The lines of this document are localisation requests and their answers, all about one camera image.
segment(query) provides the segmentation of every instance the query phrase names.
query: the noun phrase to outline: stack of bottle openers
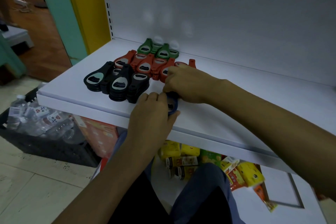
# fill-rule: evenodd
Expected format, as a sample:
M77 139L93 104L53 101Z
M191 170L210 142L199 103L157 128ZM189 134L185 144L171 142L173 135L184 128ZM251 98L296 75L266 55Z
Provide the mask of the stack of bottle openers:
M131 50L114 62L108 61L100 69L89 73L84 83L91 91L102 91L114 101L128 100L136 103L139 96L148 89L149 79L165 82L170 66L180 64L196 68L195 60L189 64L175 62L179 52L169 48L169 44L153 43L150 38L137 51Z

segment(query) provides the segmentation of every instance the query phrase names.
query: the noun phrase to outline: right hand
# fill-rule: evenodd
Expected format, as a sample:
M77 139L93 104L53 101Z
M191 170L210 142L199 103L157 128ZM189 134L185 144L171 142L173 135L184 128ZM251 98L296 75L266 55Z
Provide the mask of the right hand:
M193 67L180 64L168 69L163 92L174 91L187 102L206 103L221 80Z

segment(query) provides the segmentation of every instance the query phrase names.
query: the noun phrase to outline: green bottle opener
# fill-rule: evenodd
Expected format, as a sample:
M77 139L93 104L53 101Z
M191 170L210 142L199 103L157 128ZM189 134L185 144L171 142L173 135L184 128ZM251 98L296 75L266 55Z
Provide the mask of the green bottle opener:
M163 46L157 51L156 57L160 59L169 59L170 58L169 44L163 44Z
M162 47L162 44L153 43L152 50L150 51L153 54L156 54L157 51Z
M176 50L169 50L170 51L170 58L177 59L179 57L180 52Z
M139 46L138 53L148 54L152 50L153 41L150 38L147 38L146 41Z

